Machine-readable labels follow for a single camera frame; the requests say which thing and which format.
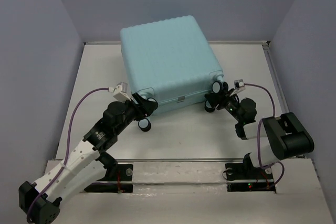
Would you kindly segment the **light blue hard-shell suitcase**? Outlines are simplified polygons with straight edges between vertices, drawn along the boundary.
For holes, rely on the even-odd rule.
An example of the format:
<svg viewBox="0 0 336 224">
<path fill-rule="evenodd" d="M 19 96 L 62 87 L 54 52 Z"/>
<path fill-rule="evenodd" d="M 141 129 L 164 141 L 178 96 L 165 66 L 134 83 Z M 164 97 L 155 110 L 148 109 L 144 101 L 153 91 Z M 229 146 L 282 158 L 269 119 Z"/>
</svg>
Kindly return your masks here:
<svg viewBox="0 0 336 224">
<path fill-rule="evenodd" d="M 153 115 L 205 102 L 223 69 L 196 19 L 189 15 L 120 30 L 132 93 L 156 100 Z"/>
</svg>

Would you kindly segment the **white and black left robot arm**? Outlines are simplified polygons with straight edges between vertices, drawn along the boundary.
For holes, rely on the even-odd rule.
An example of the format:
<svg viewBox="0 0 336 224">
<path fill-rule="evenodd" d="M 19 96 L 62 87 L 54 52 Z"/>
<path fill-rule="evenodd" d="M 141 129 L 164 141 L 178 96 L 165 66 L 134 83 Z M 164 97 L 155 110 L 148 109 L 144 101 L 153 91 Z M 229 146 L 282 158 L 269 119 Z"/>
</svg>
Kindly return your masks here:
<svg viewBox="0 0 336 224">
<path fill-rule="evenodd" d="M 60 205 L 67 195 L 75 194 L 93 182 L 89 179 L 79 187 L 70 182 L 93 161 L 100 163 L 98 173 L 104 179 L 116 174 L 118 162 L 107 150 L 118 140 L 118 135 L 133 121 L 141 121 L 158 108 L 154 98 L 143 98 L 134 93 L 125 101 L 113 101 L 102 118 L 86 133 L 73 151 L 52 170 L 30 183 L 25 181 L 18 189 L 19 206 L 28 223 L 52 223 L 60 213 Z"/>
</svg>

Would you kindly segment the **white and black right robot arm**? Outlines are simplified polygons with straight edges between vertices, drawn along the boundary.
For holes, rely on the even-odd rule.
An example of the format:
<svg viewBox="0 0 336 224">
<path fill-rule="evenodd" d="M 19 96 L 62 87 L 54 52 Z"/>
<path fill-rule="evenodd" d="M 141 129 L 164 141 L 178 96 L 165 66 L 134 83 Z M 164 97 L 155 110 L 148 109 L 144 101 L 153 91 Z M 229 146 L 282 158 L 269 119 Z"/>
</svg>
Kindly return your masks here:
<svg viewBox="0 0 336 224">
<path fill-rule="evenodd" d="M 205 99 L 206 111 L 224 109 L 236 119 L 235 131 L 240 139 L 257 140 L 257 150 L 246 154 L 241 166 L 248 178 L 276 162 L 314 151 L 312 137 L 292 112 L 256 121 L 257 104 L 250 98 L 238 101 L 228 92 L 221 91 L 207 94 Z"/>
</svg>

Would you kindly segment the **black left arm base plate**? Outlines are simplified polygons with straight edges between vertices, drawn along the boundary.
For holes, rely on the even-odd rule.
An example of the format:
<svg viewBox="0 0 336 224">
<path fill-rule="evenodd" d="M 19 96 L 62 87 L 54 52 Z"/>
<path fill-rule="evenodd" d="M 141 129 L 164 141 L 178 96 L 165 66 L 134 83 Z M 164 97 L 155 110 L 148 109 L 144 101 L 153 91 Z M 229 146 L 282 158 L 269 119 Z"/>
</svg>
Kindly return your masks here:
<svg viewBox="0 0 336 224">
<path fill-rule="evenodd" d="M 86 193 L 132 193 L 133 164 L 118 164 L 117 169 L 108 169 L 104 177 L 84 189 Z"/>
</svg>

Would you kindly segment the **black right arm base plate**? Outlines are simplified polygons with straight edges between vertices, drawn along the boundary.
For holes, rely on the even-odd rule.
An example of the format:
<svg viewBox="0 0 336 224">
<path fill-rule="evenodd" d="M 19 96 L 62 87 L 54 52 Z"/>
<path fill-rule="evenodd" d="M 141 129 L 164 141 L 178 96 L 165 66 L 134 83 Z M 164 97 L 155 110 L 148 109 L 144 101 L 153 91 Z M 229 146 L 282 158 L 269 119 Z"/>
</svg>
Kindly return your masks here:
<svg viewBox="0 0 336 224">
<path fill-rule="evenodd" d="M 230 193 L 276 191 L 272 172 L 254 167 L 246 170 L 242 163 L 226 163 L 222 177 L 227 182 L 226 188 Z"/>
</svg>

